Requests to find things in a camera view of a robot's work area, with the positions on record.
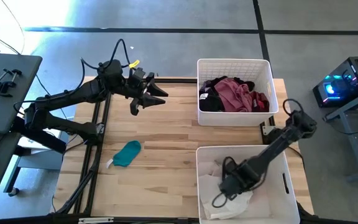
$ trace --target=gray floor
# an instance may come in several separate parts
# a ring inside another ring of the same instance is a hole
[[[252,0],[6,2],[23,26],[257,28]],[[358,0],[259,0],[259,4],[265,29],[358,30]],[[0,26],[0,38],[21,49],[21,33],[1,2]],[[146,71],[165,77],[195,77],[199,58],[262,58],[257,34],[26,32],[24,54],[44,58],[39,77],[54,94],[78,84],[80,57],[94,65],[108,60],[118,38],[126,41],[131,59],[139,59]],[[284,78],[288,96],[298,99],[319,121],[315,136],[300,142],[315,213],[324,218],[358,221],[358,183],[345,181],[347,175],[358,172],[349,141],[321,121],[329,110],[317,108],[311,93],[325,74],[348,56],[358,56],[358,36],[268,35],[267,45],[274,77]],[[0,49],[11,53],[1,44]],[[123,59],[121,50],[117,57]],[[95,74],[87,70],[87,75]],[[27,99],[43,94],[34,82]],[[74,116],[74,106],[64,110],[67,116]],[[358,129],[358,116],[352,118]],[[48,213],[57,177],[56,172],[22,170],[16,184],[23,190],[22,195],[9,198],[0,188],[0,218]]]

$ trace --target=white plastic basket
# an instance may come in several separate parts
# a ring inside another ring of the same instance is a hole
[[[266,147],[199,147],[196,152],[197,183],[200,162],[218,161],[222,163],[226,156],[231,156],[239,164],[244,159],[258,155]],[[244,213],[227,220],[207,220],[200,200],[200,189],[198,189],[198,212],[200,224],[298,224],[300,217],[284,152],[270,163],[265,182],[254,190]]]
[[[197,61],[198,92],[205,81],[224,75],[229,78],[237,77],[243,81],[254,82],[254,91],[264,93],[269,100],[269,112],[205,112],[200,110],[200,96],[198,96],[198,124],[204,126],[258,126],[278,112],[272,70],[268,61],[257,59],[199,59]]]

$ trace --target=clamp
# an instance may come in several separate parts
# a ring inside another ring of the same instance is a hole
[[[4,73],[0,76],[0,96],[3,97],[12,97],[11,94],[8,94],[7,91],[9,87],[14,88],[16,86],[16,83],[14,80],[16,79],[16,76],[21,76],[22,72],[20,70],[14,69],[12,71],[9,71],[8,69],[3,69]],[[1,80],[6,76],[6,74],[13,75],[11,81],[1,82]]]

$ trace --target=white cloth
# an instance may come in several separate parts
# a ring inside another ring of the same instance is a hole
[[[226,204],[221,208],[214,208],[212,201],[221,193],[219,184],[221,183],[221,169],[214,162],[202,162],[198,164],[203,167],[202,172],[198,173],[198,184],[200,188],[200,200],[204,207],[206,218],[212,219],[227,219],[240,215],[245,212],[248,207],[249,199],[252,192],[244,192],[238,195],[233,201],[227,200]],[[221,195],[215,200],[215,206],[222,205],[225,201],[225,196]]]

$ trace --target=teal cloth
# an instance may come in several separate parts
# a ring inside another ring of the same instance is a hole
[[[140,149],[142,149],[142,145],[140,145],[139,141],[130,141],[121,149],[121,151],[114,155],[112,163],[115,166],[127,167],[138,155]]]

